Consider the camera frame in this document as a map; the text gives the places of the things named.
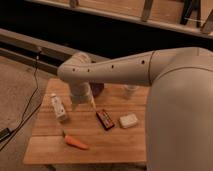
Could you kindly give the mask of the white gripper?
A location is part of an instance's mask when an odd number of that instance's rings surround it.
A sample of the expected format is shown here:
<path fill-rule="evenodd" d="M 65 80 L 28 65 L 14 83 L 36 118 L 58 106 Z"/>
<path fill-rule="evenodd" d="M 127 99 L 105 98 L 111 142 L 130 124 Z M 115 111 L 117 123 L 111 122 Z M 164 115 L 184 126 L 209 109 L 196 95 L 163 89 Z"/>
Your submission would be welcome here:
<path fill-rule="evenodd" d="M 96 104 L 92 99 L 92 92 L 88 83 L 74 83 L 69 85 L 72 111 L 75 111 L 78 104 L 89 103 L 93 110 Z"/>

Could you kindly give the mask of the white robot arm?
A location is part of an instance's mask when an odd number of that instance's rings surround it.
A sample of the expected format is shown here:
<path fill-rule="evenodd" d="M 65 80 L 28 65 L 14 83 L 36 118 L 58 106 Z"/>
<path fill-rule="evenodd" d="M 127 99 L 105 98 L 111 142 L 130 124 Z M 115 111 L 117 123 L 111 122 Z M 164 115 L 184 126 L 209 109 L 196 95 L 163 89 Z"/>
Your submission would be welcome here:
<path fill-rule="evenodd" d="M 57 75 L 72 96 L 87 82 L 148 86 L 147 170 L 213 171 L 213 51 L 163 49 L 97 63 L 79 52 Z"/>

